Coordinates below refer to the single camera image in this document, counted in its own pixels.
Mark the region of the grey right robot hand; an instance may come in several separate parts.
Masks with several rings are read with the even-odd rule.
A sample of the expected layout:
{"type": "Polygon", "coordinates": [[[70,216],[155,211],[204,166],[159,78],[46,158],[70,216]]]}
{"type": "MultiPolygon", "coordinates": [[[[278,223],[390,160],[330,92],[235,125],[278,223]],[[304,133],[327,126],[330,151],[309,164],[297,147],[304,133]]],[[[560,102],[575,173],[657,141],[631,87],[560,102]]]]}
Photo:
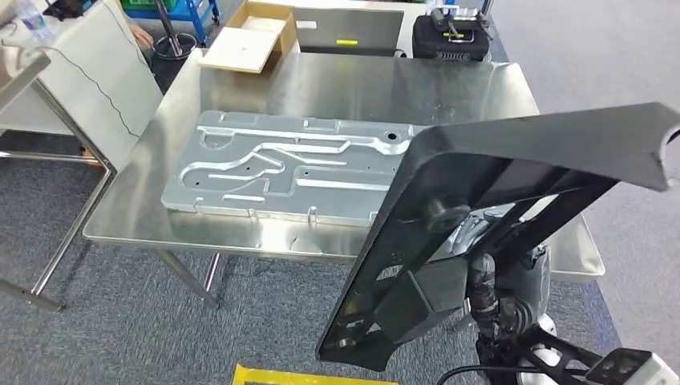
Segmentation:
{"type": "Polygon", "coordinates": [[[533,219],[527,214],[506,225],[493,245],[471,253],[514,210],[502,205],[469,213],[444,243],[446,266],[434,308],[442,318],[457,315],[461,326],[477,325],[484,342],[520,334],[537,323],[547,308],[550,287],[548,248],[539,243],[515,257],[500,257],[533,219]]]}

